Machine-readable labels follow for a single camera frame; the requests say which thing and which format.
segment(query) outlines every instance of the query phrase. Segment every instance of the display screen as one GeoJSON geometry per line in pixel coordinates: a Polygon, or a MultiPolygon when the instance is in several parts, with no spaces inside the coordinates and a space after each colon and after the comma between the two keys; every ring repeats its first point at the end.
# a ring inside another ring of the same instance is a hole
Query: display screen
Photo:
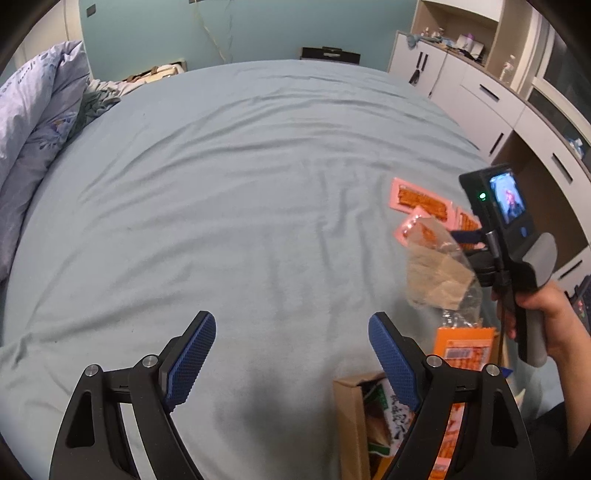
{"type": "Polygon", "coordinates": [[[492,177],[491,190],[495,194],[496,202],[507,225],[525,212],[525,204],[511,173],[501,173],[492,177]]]}

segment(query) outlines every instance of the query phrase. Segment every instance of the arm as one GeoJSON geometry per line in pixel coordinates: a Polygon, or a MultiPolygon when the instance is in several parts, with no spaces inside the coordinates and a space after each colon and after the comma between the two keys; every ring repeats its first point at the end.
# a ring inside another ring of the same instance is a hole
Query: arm
{"type": "MultiPolygon", "coordinates": [[[[591,424],[591,337],[553,281],[534,294],[518,294],[517,303],[544,312],[548,355],[558,366],[572,454],[591,424]]],[[[508,336],[515,339],[515,319],[507,317],[508,336]]]]}

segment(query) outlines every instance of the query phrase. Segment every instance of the light blue bed sheet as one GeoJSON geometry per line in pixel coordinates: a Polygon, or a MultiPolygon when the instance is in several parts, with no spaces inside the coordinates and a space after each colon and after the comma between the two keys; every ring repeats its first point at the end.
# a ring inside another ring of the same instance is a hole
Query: light blue bed sheet
{"type": "Polygon", "coordinates": [[[391,180],[468,207],[457,177],[484,166],[434,104],[358,66],[233,64],[131,93],[61,153],[29,211],[0,430],[46,479],[85,366],[130,367],[209,310],[216,342],[173,414],[196,465],[211,480],[336,480],[331,383],[379,368],[369,317],[385,310],[426,351],[437,326],[404,296],[391,180]]]}

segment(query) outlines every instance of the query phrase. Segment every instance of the wall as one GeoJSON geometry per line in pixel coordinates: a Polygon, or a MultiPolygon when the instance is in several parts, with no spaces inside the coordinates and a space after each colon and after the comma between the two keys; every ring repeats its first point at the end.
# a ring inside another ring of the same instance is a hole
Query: wall
{"type": "Polygon", "coordinates": [[[14,59],[10,59],[8,65],[6,65],[6,68],[4,69],[2,74],[0,74],[0,87],[4,85],[4,82],[6,82],[10,78],[10,75],[12,75],[16,71],[17,66],[14,63],[14,59]]]}
{"type": "Polygon", "coordinates": [[[120,80],[157,64],[189,69],[223,63],[198,12],[228,61],[296,59],[302,46],[361,54],[386,70],[396,30],[408,31],[416,0],[80,0],[93,74],[120,80]],[[86,17],[86,8],[96,13],[86,17]]]}
{"type": "Polygon", "coordinates": [[[33,26],[14,54],[16,67],[66,40],[82,40],[78,0],[60,0],[33,26]]]}

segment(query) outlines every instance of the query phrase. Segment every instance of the cabinet door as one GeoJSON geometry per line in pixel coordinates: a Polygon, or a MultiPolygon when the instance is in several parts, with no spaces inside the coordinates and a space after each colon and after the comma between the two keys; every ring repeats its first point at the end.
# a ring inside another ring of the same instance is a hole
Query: cabinet door
{"type": "Polygon", "coordinates": [[[399,33],[396,37],[396,44],[392,53],[392,59],[390,60],[388,73],[400,77],[402,80],[409,81],[417,69],[420,56],[421,52],[418,47],[411,50],[408,46],[406,35],[399,33]]]}
{"type": "Polygon", "coordinates": [[[565,266],[554,272],[552,278],[558,282],[560,288],[572,296],[575,286],[589,274],[591,274],[591,249],[586,247],[565,266]]]}
{"type": "Polygon", "coordinates": [[[591,181],[562,139],[531,108],[526,108],[515,132],[538,156],[573,208],[587,240],[591,241],[591,181]]]}
{"type": "Polygon", "coordinates": [[[388,73],[408,82],[415,70],[419,70],[421,74],[416,88],[424,96],[428,96],[435,85],[445,57],[446,52],[422,41],[410,49],[406,35],[398,34],[388,73]]]}
{"type": "Polygon", "coordinates": [[[495,159],[512,131],[507,122],[464,87],[458,88],[455,102],[445,111],[462,127],[488,163],[495,159]]]}
{"type": "Polygon", "coordinates": [[[431,100],[444,112],[453,111],[457,104],[457,93],[468,64],[453,55],[448,55],[443,62],[439,80],[433,87],[431,100]]]}
{"type": "Polygon", "coordinates": [[[424,96],[428,96],[433,90],[433,87],[435,87],[435,83],[439,77],[447,53],[421,41],[418,43],[417,47],[419,50],[419,58],[421,59],[419,64],[421,76],[418,79],[416,88],[424,96]]]}

